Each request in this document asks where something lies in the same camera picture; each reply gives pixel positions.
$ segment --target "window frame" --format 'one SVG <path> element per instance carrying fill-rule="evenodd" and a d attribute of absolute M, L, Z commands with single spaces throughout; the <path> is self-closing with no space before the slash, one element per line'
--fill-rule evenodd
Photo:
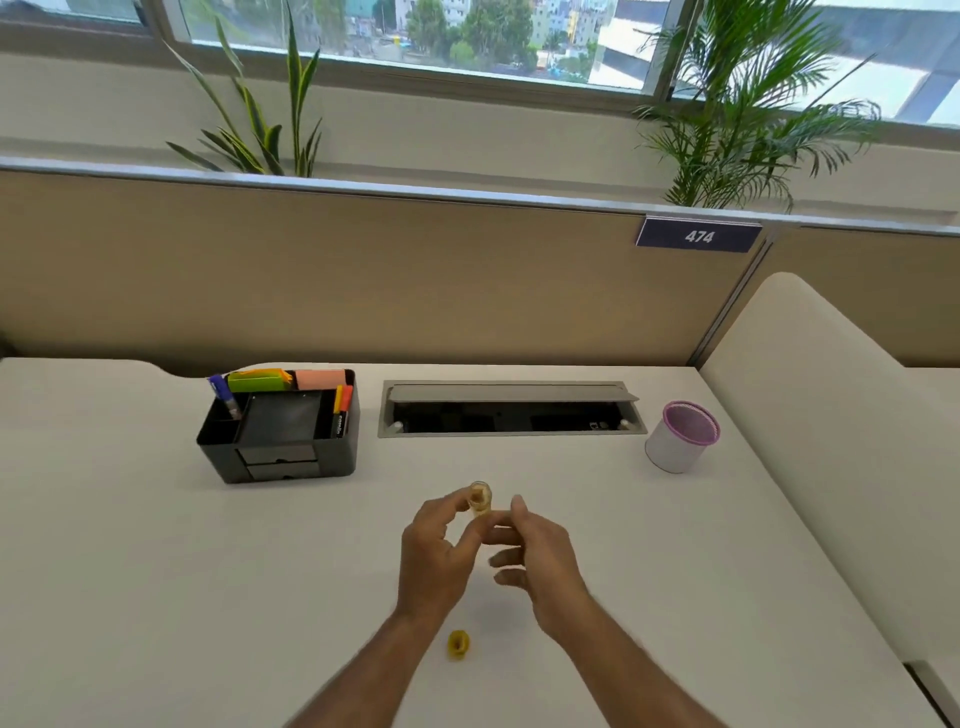
<path fill-rule="evenodd" d="M 177 0 L 133 0 L 144 25 L 50 13 L 56 22 L 0 19 L 0 53 L 97 61 L 155 68 L 180 65 L 164 47 L 167 44 L 204 73 L 228 75 L 229 62 L 215 45 L 180 41 L 169 5 Z M 704 0 L 676 0 L 667 20 L 686 26 L 697 17 Z M 249 78 L 286 81 L 282 51 L 237 49 Z M 569 84 L 541 79 L 493 76 L 480 72 L 445 70 L 369 59 L 321 56 L 315 85 L 354 88 L 402 95 L 469 101 L 531 109 L 629 117 L 644 104 L 689 104 L 669 100 L 680 54 L 657 49 L 650 70 L 660 71 L 653 93 L 606 86 Z M 960 128 L 936 127 L 885 120 L 878 125 L 876 143 L 921 149 L 960 151 Z"/>

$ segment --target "palm plant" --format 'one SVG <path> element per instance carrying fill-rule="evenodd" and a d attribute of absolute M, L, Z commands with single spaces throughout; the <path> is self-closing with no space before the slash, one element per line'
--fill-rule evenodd
<path fill-rule="evenodd" d="M 652 40 L 680 55 L 678 78 L 695 89 L 687 102 L 636 110 L 661 126 L 644 143 L 679 169 L 664 199 L 674 205 L 745 206 L 779 197 L 793 207 L 788 174 L 833 173 L 873 139 L 879 107 L 851 99 L 824 103 L 837 84 L 796 109 L 834 70 L 840 39 L 819 21 L 814 0 L 706 0 L 689 29 Z"/>
<path fill-rule="evenodd" d="M 294 138 L 294 174 L 297 177 L 312 177 L 313 165 L 317 159 L 317 148 L 320 146 L 320 137 L 322 134 L 320 131 L 320 122 L 323 121 L 323 119 L 317 120 L 317 124 L 313 128 L 313 132 L 307 137 L 306 143 L 301 144 L 300 117 L 303 113 L 303 102 L 306 100 L 306 93 L 310 88 L 310 83 L 313 81 L 313 75 L 317 71 L 320 49 L 313 54 L 313 58 L 311 58 L 306 65 L 303 65 L 300 59 L 300 52 L 297 50 L 297 35 L 294 30 L 293 13 L 290 10 L 289 2 L 286 3 L 285 15 L 288 26 L 287 77 L 290 86 L 290 121 Z M 240 59 L 237 58 L 233 49 L 230 48 L 230 44 L 227 42 L 227 36 L 224 33 L 224 27 L 219 18 L 217 18 L 216 23 L 217 37 L 220 39 L 220 45 L 223 46 L 224 53 L 227 55 L 234 70 L 236 70 L 236 76 L 231 75 L 230 80 L 233 81 L 233 87 L 240 95 L 240 99 L 243 101 L 244 107 L 247 110 L 253 138 L 259 147 L 262 160 L 257 157 L 257 154 L 241 138 L 227 110 L 220 102 L 210 83 L 204 77 L 204 74 L 178 54 L 177 51 L 170 48 L 170 52 L 177 57 L 180 63 L 182 63 L 197 80 L 197 83 L 206 91 L 206 95 L 210 97 L 214 106 L 217 107 L 226 124 L 225 128 L 218 127 L 216 132 L 201 129 L 201 134 L 203 134 L 205 138 L 200 139 L 200 143 L 214 154 L 226 159 L 241 172 L 259 175 L 282 175 L 284 174 L 283 166 L 280 164 L 280 130 L 282 126 L 280 124 L 271 126 L 264 119 L 260 105 L 256 103 L 253 94 L 250 92 L 250 89 L 247 88 L 243 75 L 243 64 L 240 62 Z M 181 147 L 179 144 L 168 141 L 167 145 L 179 155 L 203 169 L 208 169 L 213 172 L 224 171 L 209 159 L 201 157 Z"/>

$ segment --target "black desk organizer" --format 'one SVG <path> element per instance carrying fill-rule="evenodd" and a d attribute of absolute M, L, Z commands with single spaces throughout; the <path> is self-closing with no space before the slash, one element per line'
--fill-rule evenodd
<path fill-rule="evenodd" d="M 353 397 L 343 437 L 330 437 L 334 389 L 238 392 L 234 397 L 243 417 L 234 420 L 215 399 L 197 445 L 225 483 L 350 475 L 356 470 L 360 431 L 360 398 L 351 369 L 347 384 L 353 385 Z"/>

